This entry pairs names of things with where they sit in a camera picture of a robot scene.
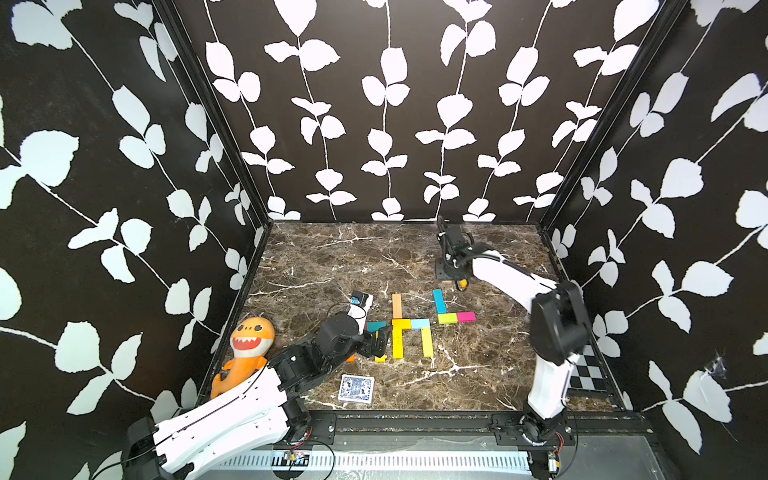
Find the teal block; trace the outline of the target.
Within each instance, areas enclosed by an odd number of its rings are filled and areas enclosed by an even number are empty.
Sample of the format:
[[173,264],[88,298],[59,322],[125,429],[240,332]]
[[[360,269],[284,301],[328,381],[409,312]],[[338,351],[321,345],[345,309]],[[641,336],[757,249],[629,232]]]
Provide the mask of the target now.
[[380,329],[386,327],[388,325],[387,322],[384,321],[369,321],[366,323],[366,330],[368,332],[375,333],[379,331]]

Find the amber yellow short block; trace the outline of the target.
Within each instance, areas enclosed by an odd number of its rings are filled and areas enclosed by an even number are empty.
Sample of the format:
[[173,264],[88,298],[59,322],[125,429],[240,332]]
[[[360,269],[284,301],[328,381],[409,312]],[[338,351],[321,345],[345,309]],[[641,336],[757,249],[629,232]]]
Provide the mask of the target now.
[[412,324],[410,319],[393,319],[392,326],[395,330],[411,330]]

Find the light blue block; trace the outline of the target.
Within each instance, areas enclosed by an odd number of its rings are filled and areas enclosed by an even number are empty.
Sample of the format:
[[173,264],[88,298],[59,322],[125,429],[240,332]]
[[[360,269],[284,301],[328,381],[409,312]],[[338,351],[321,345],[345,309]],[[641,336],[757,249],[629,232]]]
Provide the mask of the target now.
[[412,330],[429,329],[431,327],[431,323],[428,318],[412,319],[410,324]]

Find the natural wood short block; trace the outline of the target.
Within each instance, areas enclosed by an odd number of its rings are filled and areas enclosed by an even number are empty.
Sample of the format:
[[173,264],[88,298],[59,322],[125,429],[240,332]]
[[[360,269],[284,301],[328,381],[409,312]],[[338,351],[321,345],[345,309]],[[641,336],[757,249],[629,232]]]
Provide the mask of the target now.
[[402,296],[400,293],[392,294],[392,318],[403,319]]

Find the cyan long block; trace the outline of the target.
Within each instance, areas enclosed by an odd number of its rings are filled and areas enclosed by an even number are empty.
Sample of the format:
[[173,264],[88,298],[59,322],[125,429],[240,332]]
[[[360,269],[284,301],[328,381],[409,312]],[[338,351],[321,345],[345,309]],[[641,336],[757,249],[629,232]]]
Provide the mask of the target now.
[[441,289],[435,289],[433,292],[433,300],[438,315],[447,314],[447,307],[444,300],[443,292]]

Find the magenta block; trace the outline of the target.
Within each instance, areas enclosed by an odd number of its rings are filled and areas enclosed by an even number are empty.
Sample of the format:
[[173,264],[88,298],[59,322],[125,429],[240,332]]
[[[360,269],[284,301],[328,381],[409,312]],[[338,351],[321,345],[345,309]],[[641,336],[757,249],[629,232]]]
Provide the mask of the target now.
[[474,312],[458,312],[457,321],[459,323],[475,322],[477,319]]

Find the lime green short block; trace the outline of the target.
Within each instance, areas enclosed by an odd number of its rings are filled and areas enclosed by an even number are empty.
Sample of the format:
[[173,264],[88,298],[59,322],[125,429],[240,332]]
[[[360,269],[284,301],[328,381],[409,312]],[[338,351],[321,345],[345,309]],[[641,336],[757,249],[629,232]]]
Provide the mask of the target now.
[[438,322],[441,325],[457,324],[458,315],[456,313],[439,313]]

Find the yellow-green long block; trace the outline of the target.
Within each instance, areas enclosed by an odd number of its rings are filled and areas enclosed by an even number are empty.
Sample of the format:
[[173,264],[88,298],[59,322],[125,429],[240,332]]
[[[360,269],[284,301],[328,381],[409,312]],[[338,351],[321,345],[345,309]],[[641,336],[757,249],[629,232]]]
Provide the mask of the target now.
[[434,357],[433,339],[431,329],[429,327],[422,328],[420,330],[422,338],[422,351],[425,358]]

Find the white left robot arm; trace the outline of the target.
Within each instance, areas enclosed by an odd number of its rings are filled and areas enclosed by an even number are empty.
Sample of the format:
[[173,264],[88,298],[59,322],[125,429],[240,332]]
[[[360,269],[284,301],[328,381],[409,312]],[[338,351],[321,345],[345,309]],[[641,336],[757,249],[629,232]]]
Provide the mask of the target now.
[[302,393],[354,354],[385,353],[391,326],[372,333],[364,323],[339,312],[230,391],[160,423],[135,422],[120,458],[124,478],[197,479],[247,450],[302,441],[311,424]]

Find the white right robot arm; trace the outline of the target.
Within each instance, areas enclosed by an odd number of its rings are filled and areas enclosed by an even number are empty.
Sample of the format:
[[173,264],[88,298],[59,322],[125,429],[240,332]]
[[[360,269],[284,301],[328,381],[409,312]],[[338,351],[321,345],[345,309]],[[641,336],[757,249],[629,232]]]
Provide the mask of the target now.
[[529,272],[441,216],[436,225],[439,280],[452,281],[457,287],[472,278],[484,281],[529,313],[536,367],[526,411],[540,421],[560,415],[573,367],[591,339],[581,287],[574,281],[557,283]]

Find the blue playing card box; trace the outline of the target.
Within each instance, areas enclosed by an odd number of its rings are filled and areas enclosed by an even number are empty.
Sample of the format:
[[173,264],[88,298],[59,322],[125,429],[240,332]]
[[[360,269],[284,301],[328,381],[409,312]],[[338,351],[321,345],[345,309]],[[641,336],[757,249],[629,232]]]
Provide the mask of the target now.
[[343,374],[338,391],[341,402],[370,405],[373,401],[375,379],[370,376]]

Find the orange plush toy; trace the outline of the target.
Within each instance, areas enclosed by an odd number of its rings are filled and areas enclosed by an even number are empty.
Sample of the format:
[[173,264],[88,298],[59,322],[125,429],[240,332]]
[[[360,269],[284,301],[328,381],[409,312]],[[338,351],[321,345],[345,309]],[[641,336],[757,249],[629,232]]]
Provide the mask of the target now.
[[212,382],[210,399],[240,385],[267,364],[265,355],[275,339],[272,323],[262,317],[251,317],[241,322],[230,336],[233,358],[228,361]]

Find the black white checkerboard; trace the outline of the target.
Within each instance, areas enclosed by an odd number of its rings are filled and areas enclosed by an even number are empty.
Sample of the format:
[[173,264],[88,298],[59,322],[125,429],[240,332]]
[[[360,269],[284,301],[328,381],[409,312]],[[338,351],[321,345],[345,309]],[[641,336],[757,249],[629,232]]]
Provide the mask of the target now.
[[613,392],[608,374],[591,345],[584,347],[581,357],[572,370],[569,390],[598,394],[610,394]]

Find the black metal base rail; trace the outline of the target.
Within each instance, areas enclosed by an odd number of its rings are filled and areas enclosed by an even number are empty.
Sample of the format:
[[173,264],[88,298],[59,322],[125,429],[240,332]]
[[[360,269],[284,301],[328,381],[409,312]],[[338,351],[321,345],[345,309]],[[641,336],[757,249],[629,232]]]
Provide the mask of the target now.
[[329,445],[339,452],[344,441],[372,454],[400,440],[477,440],[483,449],[521,453],[528,462],[550,458],[571,461],[580,453],[610,457],[662,454],[658,438],[636,412],[564,413],[545,440],[530,442],[522,432],[520,411],[311,410],[309,437],[301,445]]

